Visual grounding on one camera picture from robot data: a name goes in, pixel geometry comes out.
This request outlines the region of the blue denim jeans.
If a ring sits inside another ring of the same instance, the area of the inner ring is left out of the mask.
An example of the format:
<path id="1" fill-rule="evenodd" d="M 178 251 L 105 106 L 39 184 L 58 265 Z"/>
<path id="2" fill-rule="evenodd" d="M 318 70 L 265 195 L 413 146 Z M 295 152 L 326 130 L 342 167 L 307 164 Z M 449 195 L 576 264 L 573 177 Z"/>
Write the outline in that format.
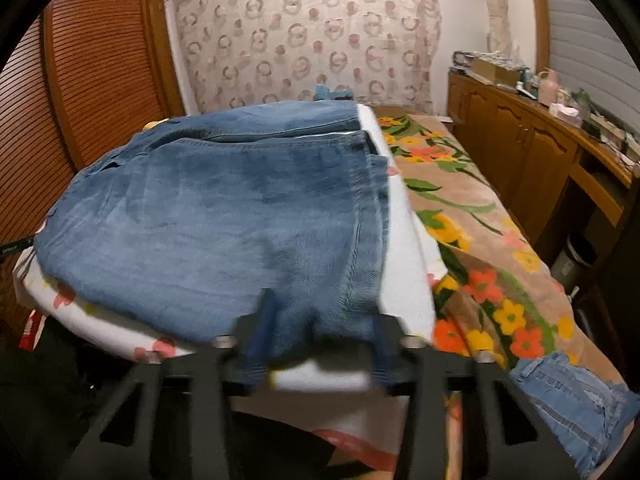
<path id="1" fill-rule="evenodd" d="M 562 351 L 521 359 L 510 371 L 573 460 L 579 477 L 589 478 L 623 441 L 639 415 L 639 396 L 624 384 L 576 366 Z"/>
<path id="2" fill-rule="evenodd" d="M 277 297 L 271 356 L 372 336 L 387 162 L 352 101 L 175 118 L 81 170 L 36 235 L 79 296 L 202 344 Z"/>

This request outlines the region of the floral brown bed blanket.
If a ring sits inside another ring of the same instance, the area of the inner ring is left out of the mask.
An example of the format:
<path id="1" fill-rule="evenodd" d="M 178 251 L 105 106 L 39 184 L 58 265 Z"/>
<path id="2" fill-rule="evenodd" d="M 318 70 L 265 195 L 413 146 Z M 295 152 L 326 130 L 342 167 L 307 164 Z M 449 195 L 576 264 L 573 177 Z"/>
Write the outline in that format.
<path id="1" fill-rule="evenodd" d="M 599 378 L 623 384 L 578 327 L 570 300 L 529 245 L 471 156 L 432 116 L 398 107 L 374 112 L 393 153 L 418 230 L 446 266 L 434 278 L 437 348 L 488 351 L 510 372 L 555 351 Z"/>

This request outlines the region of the dark trash bin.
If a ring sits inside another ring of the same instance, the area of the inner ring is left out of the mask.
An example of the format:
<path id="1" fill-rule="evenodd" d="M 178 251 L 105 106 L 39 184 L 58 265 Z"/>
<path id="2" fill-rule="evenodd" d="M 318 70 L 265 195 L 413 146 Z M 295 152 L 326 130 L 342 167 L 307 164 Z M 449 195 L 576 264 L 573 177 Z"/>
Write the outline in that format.
<path id="1" fill-rule="evenodd" d="M 567 240 L 565 247 L 556 257 L 551 267 L 551 276 L 569 294 L 578 285 L 579 280 L 591 268 L 591 263 L 579 252 L 576 245 Z"/>

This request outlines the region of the red patterned bed cover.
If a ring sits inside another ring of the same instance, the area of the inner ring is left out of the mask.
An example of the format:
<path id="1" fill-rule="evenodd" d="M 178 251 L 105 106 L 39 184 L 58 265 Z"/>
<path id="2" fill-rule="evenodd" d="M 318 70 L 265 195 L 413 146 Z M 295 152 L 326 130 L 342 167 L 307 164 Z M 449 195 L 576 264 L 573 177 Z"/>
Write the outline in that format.
<path id="1" fill-rule="evenodd" d="M 32 352 L 32 350 L 36 348 L 41 337 L 46 318 L 47 315 L 43 314 L 39 310 L 32 310 L 32 312 L 30 312 L 18 348 L 28 352 Z"/>

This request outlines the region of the wooden sideboard cabinet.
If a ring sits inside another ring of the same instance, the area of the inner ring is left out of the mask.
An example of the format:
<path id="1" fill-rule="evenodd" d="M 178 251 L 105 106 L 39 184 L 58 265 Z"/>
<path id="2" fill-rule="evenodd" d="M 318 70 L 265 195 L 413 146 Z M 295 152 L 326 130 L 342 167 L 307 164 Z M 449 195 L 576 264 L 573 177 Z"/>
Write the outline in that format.
<path id="1" fill-rule="evenodd" d="M 447 114 L 542 260 L 569 240 L 596 259 L 612 252 L 634 202 L 634 177 L 616 151 L 531 100 L 457 72 L 448 75 Z"/>

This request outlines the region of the yellow plush toy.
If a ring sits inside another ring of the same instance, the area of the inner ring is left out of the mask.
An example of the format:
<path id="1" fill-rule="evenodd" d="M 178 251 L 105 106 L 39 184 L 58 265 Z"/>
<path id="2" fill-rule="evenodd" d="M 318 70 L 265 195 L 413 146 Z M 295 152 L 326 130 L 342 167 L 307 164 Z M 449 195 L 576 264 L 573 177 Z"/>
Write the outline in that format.
<path id="1" fill-rule="evenodd" d="M 146 131 L 146 130 L 150 130 L 160 124 L 162 124 L 163 122 L 167 122 L 168 118 L 164 118 L 161 120 L 154 120 L 154 122 L 148 122 L 147 124 L 145 124 L 142 128 L 142 131 Z"/>

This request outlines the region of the pink tissue box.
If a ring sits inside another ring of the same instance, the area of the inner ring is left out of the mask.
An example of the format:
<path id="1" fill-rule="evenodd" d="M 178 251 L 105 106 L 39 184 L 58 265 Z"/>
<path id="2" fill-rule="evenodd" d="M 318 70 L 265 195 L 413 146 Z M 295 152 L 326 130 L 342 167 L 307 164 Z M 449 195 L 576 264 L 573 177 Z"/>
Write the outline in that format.
<path id="1" fill-rule="evenodd" d="M 579 110 L 575 107 L 565 106 L 561 103 L 552 103 L 549 106 L 549 114 L 561 122 L 564 122 L 564 124 L 576 128 L 582 126 L 582 118 L 579 115 Z"/>

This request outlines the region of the cardboard box on sideboard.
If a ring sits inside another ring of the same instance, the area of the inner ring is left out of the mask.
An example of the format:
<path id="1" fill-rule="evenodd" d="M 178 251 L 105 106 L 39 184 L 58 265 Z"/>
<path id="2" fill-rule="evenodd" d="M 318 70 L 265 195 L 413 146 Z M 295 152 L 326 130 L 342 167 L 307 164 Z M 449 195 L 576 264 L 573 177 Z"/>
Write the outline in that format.
<path id="1" fill-rule="evenodd" d="M 520 68 L 504 67 L 482 58 L 474 58 L 471 68 L 475 75 L 488 80 L 491 84 L 505 84 L 515 88 L 521 78 Z"/>

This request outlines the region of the pink thermos jug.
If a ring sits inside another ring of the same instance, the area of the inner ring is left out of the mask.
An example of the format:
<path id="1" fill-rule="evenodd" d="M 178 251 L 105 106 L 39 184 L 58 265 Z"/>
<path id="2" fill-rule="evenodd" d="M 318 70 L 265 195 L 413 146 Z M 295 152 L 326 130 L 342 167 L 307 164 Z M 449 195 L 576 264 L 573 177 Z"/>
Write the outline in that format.
<path id="1" fill-rule="evenodd" d="M 549 107 L 558 99 L 559 77 L 555 70 L 543 70 L 538 74 L 538 102 Z"/>

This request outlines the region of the patterned sheer curtain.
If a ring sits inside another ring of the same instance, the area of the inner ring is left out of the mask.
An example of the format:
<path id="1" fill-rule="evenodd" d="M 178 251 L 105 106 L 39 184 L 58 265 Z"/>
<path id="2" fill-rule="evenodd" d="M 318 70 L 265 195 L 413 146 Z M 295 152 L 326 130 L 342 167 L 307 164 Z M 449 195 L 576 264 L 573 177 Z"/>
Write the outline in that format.
<path id="1" fill-rule="evenodd" d="M 316 84 L 428 112 L 438 0 L 172 0 L 198 110 L 314 99 Z"/>

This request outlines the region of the beige tied window curtain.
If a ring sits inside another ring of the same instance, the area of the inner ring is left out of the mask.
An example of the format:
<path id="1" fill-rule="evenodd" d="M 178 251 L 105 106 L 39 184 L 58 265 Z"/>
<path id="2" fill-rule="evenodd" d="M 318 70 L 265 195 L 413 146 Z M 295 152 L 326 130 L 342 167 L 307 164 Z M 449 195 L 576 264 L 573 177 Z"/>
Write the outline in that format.
<path id="1" fill-rule="evenodd" d="M 489 16 L 489 49 L 510 54 L 512 35 L 509 21 L 508 0 L 486 0 Z"/>

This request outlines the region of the wooden louvered wardrobe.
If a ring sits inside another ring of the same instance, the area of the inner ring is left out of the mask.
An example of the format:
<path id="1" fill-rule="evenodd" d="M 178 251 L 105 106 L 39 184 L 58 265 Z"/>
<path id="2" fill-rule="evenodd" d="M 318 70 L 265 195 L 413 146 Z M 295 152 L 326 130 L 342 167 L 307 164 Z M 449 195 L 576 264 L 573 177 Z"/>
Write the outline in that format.
<path id="1" fill-rule="evenodd" d="M 70 179 L 176 114 L 149 0 L 1 0 L 1 331 L 27 312 L 11 272 Z"/>

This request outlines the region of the grey window blind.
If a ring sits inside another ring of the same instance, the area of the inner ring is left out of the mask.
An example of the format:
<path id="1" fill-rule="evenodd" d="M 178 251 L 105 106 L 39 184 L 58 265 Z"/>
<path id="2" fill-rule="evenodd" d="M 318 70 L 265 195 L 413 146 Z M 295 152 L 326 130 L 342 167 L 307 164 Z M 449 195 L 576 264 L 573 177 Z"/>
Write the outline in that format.
<path id="1" fill-rule="evenodd" d="M 589 0 L 547 0 L 549 62 L 561 84 L 639 134 L 639 70 L 614 29 Z"/>

